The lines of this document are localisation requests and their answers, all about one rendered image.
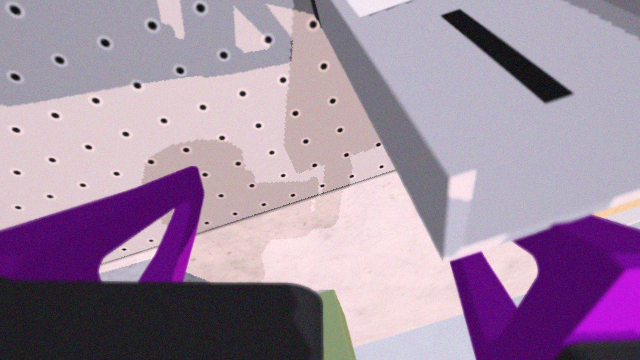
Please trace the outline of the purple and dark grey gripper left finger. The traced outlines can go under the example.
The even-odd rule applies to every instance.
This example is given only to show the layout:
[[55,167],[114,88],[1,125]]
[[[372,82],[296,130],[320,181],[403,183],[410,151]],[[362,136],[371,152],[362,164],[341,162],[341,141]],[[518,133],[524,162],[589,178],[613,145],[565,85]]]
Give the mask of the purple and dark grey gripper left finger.
[[174,210],[139,282],[183,282],[204,189],[190,166],[136,188],[0,230],[0,275],[10,280],[102,281],[102,260]]

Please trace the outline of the grey perforated base plate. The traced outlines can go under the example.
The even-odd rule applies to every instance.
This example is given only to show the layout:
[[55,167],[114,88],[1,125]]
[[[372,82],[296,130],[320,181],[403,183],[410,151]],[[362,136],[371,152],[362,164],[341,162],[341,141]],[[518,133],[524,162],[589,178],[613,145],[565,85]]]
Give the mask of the grey perforated base plate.
[[396,173],[310,0],[0,0],[0,230],[190,166],[196,236]]

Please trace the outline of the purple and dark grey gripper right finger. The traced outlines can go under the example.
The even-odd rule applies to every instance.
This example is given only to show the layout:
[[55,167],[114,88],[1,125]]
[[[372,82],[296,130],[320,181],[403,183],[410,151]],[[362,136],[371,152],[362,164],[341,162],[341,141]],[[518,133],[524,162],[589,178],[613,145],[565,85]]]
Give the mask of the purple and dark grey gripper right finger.
[[476,360],[554,360],[578,342],[640,340],[640,229],[589,215],[512,242],[538,269],[518,307],[482,251],[449,261]]

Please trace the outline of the white well plate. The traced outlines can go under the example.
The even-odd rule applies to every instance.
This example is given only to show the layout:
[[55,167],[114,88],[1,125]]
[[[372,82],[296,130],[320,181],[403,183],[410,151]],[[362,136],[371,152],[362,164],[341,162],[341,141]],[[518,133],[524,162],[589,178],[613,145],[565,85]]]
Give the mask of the white well plate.
[[347,0],[359,17],[383,10],[409,0]]

